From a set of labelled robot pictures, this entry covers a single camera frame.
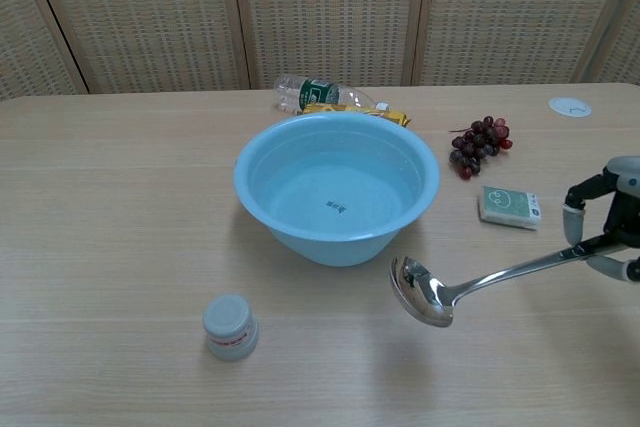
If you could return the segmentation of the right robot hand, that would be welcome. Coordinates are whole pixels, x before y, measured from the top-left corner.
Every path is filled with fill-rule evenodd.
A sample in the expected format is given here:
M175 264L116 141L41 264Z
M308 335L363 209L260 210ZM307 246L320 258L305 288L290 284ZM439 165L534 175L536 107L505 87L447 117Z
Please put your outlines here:
M625 247L639 247L639 157L612 158L600 174L572 186L563 204L563 230L566 241L578 245L583 237L587 200L613 193L603 226L605 237Z

